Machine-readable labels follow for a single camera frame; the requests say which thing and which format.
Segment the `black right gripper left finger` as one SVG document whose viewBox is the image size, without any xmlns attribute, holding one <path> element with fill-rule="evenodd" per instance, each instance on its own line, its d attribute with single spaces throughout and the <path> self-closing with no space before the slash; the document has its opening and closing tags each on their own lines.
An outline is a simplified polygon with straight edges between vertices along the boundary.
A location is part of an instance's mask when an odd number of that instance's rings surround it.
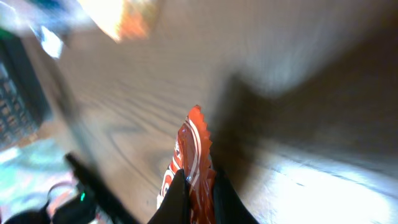
<svg viewBox="0 0 398 224">
<path fill-rule="evenodd" d="M 148 224 L 189 224 L 190 202 L 183 169 L 177 171 L 159 209 Z"/>
</svg>

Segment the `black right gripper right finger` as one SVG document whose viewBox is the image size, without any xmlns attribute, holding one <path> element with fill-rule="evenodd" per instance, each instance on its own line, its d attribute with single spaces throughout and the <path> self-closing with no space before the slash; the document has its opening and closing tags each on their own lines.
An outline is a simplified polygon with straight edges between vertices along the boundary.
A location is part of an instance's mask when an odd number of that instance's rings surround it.
<svg viewBox="0 0 398 224">
<path fill-rule="evenodd" d="M 216 224 L 258 224 L 244 206 L 225 172 L 220 169 L 215 177 L 213 202 Z"/>
</svg>

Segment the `orange Topps candy bar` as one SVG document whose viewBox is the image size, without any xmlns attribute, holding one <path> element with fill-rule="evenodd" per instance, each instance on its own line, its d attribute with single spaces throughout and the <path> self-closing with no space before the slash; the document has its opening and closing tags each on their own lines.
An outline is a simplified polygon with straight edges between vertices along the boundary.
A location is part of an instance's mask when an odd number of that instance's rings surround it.
<svg viewBox="0 0 398 224">
<path fill-rule="evenodd" d="M 201 107 L 195 105 L 175 138 L 174 154 L 164 172 L 157 211 L 166 208 L 166 196 L 178 173 L 183 173 L 188 196 L 189 223 L 215 223 L 213 187 L 216 171 L 210 156 L 210 132 Z"/>
</svg>

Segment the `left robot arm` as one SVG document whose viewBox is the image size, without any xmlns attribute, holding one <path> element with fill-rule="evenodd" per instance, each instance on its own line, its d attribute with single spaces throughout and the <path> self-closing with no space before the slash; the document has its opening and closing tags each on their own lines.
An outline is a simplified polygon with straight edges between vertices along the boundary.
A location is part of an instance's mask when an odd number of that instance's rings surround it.
<svg viewBox="0 0 398 224">
<path fill-rule="evenodd" d="M 19 212 L 8 218 L 6 223 L 91 223 L 101 212 L 111 223 L 139 222 L 106 184 L 74 154 L 68 153 L 64 158 L 78 180 L 76 185 L 72 185 L 77 189 L 77 194 L 51 211 L 50 207 L 55 204 L 55 200 L 51 199 L 51 191 L 48 191 L 42 206 Z"/>
</svg>

